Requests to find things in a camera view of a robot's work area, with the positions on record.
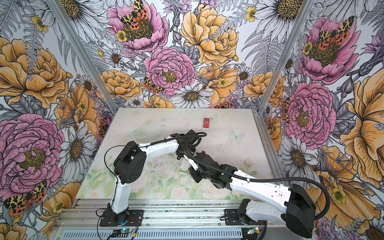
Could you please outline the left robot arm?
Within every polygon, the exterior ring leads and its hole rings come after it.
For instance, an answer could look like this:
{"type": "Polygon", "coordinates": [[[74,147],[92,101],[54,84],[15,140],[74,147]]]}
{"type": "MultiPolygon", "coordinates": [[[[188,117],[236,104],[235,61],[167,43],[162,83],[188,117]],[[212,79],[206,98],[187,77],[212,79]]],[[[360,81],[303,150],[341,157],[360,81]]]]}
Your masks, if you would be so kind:
{"type": "Polygon", "coordinates": [[[152,143],[128,142],[115,159],[114,170],[109,169],[116,178],[116,186],[114,196],[105,210],[107,222],[123,226],[130,220],[129,195],[147,160],[173,153],[178,158],[183,158],[185,152],[194,153],[202,138],[206,136],[207,133],[190,130],[186,134],[172,134],[152,143]]]}

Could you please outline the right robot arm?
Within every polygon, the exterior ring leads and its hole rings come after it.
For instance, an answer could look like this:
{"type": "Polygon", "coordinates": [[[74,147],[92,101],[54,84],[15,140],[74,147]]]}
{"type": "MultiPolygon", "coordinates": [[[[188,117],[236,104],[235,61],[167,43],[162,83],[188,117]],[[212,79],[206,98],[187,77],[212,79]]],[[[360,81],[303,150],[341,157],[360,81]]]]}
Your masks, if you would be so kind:
{"type": "Polygon", "coordinates": [[[303,187],[296,184],[287,187],[276,179],[265,183],[233,166],[218,165],[205,152],[196,156],[186,153],[184,157],[191,164],[191,176],[196,183],[206,179],[217,189],[250,196],[242,200],[238,209],[243,224],[279,222],[301,237],[312,237],[316,206],[303,187]]]}

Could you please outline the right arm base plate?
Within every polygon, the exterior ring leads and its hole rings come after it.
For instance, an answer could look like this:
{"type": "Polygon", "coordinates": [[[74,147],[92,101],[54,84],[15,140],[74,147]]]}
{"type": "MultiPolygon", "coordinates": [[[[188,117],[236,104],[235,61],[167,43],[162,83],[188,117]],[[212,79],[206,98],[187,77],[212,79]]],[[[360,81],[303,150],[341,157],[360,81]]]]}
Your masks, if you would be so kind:
{"type": "Polygon", "coordinates": [[[238,209],[225,209],[224,215],[220,217],[227,226],[261,226],[266,225],[267,221],[255,221],[238,209]]]}

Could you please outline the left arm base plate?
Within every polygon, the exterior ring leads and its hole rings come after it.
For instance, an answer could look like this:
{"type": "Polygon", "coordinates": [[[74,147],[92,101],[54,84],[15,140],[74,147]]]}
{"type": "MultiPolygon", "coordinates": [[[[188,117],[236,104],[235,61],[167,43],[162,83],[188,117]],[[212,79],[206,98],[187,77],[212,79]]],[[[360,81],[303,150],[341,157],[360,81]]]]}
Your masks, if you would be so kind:
{"type": "Polygon", "coordinates": [[[125,210],[116,214],[105,210],[100,221],[101,227],[140,227],[144,216],[143,210],[125,210]]]}

